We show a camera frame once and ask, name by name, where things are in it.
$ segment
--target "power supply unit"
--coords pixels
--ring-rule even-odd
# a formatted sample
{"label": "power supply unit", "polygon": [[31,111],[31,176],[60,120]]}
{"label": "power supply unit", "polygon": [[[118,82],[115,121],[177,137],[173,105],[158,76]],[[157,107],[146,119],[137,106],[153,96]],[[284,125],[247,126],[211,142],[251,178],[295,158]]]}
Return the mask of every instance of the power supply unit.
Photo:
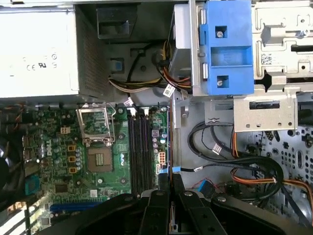
{"label": "power supply unit", "polygon": [[79,8],[1,8],[0,22],[1,101],[110,101],[105,45]]}

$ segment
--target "fan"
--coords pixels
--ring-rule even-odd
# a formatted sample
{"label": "fan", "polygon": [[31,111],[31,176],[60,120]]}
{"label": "fan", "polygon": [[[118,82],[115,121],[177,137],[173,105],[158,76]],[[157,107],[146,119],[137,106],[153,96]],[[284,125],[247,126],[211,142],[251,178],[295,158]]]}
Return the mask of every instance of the fan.
{"label": "fan", "polygon": [[0,137],[0,211],[21,196],[24,173],[16,141]]}

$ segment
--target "black ram slot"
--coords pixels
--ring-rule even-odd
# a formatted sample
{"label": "black ram slot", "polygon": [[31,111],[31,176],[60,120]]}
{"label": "black ram slot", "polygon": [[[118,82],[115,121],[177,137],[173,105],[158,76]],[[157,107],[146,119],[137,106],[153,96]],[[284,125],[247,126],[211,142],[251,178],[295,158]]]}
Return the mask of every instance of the black ram slot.
{"label": "black ram slot", "polygon": [[132,116],[128,116],[128,133],[129,133],[129,158],[131,171],[131,187],[132,193],[138,195],[138,168],[137,168],[137,129],[136,120]]}
{"label": "black ram slot", "polygon": [[149,120],[145,116],[140,117],[140,153],[142,162],[143,191],[152,189],[152,156],[151,156],[151,129]]}

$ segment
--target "ce mark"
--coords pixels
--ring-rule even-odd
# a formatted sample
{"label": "ce mark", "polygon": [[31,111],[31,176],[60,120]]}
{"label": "ce mark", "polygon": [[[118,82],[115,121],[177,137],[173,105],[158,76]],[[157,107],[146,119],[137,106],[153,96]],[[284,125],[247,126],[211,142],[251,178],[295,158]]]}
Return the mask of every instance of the ce mark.
{"label": "ce mark", "polygon": [[31,70],[35,71],[36,70],[36,66],[35,65],[27,65],[26,68],[27,68],[28,71],[31,71]]}

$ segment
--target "motherboard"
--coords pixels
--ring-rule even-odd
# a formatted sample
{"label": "motherboard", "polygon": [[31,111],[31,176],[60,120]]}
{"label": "motherboard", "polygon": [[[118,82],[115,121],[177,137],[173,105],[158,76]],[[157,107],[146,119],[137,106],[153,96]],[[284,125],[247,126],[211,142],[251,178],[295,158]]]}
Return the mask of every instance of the motherboard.
{"label": "motherboard", "polygon": [[119,194],[140,196],[157,187],[157,175],[168,165],[168,110],[148,110],[132,115],[127,108],[108,108],[109,114],[115,113],[109,125],[103,112],[84,113],[85,134],[111,129],[115,136],[110,144],[90,145],[82,138],[75,109],[27,113],[32,123],[23,137],[24,159],[40,166],[32,233]]}

